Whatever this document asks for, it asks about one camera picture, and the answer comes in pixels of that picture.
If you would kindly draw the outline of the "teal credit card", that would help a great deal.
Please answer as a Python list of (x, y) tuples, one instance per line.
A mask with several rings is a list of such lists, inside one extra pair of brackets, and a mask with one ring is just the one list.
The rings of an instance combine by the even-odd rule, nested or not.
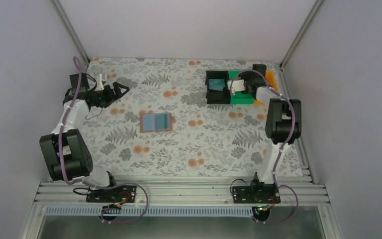
[(224, 79), (209, 79), (208, 88), (213, 91), (223, 91), (225, 88)]
[(156, 114), (155, 127), (158, 131), (169, 130), (171, 128), (170, 114)]

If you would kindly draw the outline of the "orange leather card holder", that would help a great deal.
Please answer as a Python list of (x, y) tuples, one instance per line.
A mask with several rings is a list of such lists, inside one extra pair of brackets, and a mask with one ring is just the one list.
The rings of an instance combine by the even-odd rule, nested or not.
[(151, 113), (140, 116), (140, 132), (172, 131), (175, 118), (171, 113)]

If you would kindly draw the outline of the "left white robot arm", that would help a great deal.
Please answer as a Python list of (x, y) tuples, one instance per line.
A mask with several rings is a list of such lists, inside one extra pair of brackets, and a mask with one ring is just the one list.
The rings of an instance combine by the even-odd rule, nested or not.
[(91, 188), (106, 189), (116, 183), (113, 175), (94, 169), (92, 155), (81, 135), (81, 127), (91, 108), (105, 109), (125, 96), (130, 88), (118, 82), (104, 85), (86, 73), (70, 75), (71, 88), (65, 93), (63, 114), (58, 125), (39, 144), (50, 178), (68, 185), (85, 183)]

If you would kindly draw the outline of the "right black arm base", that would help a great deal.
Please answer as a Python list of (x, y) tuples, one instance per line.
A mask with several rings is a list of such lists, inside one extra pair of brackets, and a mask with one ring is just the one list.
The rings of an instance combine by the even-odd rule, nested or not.
[(252, 217), (256, 222), (265, 223), (272, 208), (281, 203), (278, 187), (274, 183), (260, 181), (257, 173), (250, 183), (243, 179), (233, 180), (229, 191), (235, 204), (252, 204)]

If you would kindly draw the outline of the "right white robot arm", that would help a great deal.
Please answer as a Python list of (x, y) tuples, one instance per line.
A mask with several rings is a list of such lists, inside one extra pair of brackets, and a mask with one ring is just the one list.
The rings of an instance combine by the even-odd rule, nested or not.
[(300, 138), (302, 133), (302, 102), (291, 99), (276, 90), (267, 81), (267, 66), (253, 64), (252, 68), (240, 73), (244, 80), (245, 92), (267, 107), (265, 133), (269, 139), (266, 157), (261, 168), (256, 172), (260, 183), (274, 184), (277, 188), (284, 187), (277, 182), (277, 170), (286, 151)]

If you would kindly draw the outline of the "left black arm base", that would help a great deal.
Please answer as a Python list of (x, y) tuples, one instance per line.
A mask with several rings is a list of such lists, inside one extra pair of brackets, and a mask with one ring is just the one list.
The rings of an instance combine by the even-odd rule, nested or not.
[(110, 190), (104, 189), (91, 189), (90, 187), (77, 187), (73, 189), (73, 193), (86, 196), (86, 202), (88, 203), (109, 203), (108, 206), (102, 207), (102, 212), (105, 209), (110, 209), (105, 212), (103, 216), (98, 216), (106, 221), (113, 221), (117, 218), (114, 215), (115, 210), (120, 210), (121, 206), (125, 203), (134, 203), (136, 196), (137, 186), (126, 185), (116, 187)]

